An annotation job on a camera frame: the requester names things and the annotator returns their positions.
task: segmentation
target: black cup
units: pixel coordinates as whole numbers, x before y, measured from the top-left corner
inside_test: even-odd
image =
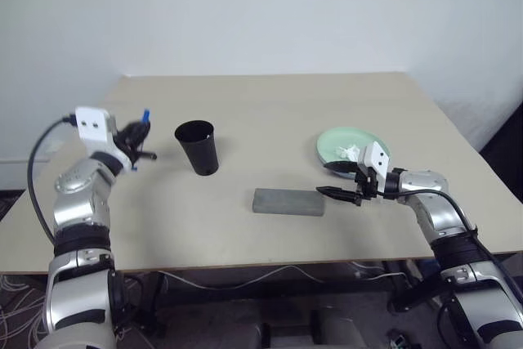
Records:
[[[183,123],[174,137],[186,151],[190,164],[201,176],[212,175],[218,170],[218,157],[214,146],[214,127],[205,120]]]

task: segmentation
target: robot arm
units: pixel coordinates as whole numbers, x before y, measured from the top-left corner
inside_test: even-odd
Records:
[[[477,239],[477,230],[472,229],[459,206],[448,196],[446,179],[436,172],[398,168],[392,172],[385,168],[383,176],[388,157],[376,145],[374,142],[363,149],[358,163],[325,164],[335,172],[353,172],[356,191],[337,187],[317,190],[358,206],[362,199],[381,195],[414,210],[441,271],[400,295],[392,302],[394,308],[408,311],[428,298],[451,293],[449,311],[479,347],[523,348],[521,291],[503,265]]]
[[[43,309],[49,335],[38,349],[115,348],[115,330],[132,316],[123,276],[114,269],[107,199],[120,172],[140,157],[156,158],[139,150],[150,130],[148,113],[121,132],[104,110],[77,108],[76,120],[90,157],[55,184],[55,257]]]

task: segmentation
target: table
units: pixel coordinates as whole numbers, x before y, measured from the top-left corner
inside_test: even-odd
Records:
[[[316,156],[317,136],[336,126],[380,136],[393,166],[443,173],[491,251],[523,249],[520,202],[405,74],[122,78],[100,106],[119,128],[149,108],[145,150],[159,157],[113,187],[111,239],[121,270],[431,257],[413,212],[393,201],[358,208],[329,199],[323,217],[252,213],[257,187],[352,187]],[[210,177],[193,172],[173,138],[191,119],[215,126],[220,168]],[[84,155],[74,138],[36,181],[50,224],[54,181]],[[24,193],[0,224],[0,271],[47,272],[51,259]]]

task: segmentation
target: green plate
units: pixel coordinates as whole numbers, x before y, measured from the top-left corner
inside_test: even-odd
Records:
[[[387,145],[377,136],[370,132],[353,127],[336,127],[323,132],[316,142],[316,150],[321,163],[332,163],[333,161],[348,161],[340,157],[339,148],[348,149],[356,145],[359,149],[364,148],[369,143],[376,141],[385,150],[388,156],[391,152]],[[354,178],[354,174],[335,172],[342,177]]]

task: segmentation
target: gray block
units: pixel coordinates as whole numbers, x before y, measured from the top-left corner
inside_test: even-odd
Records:
[[[271,188],[256,188],[254,191],[253,211],[255,213],[321,217],[324,215],[324,210],[324,196],[318,191]]]

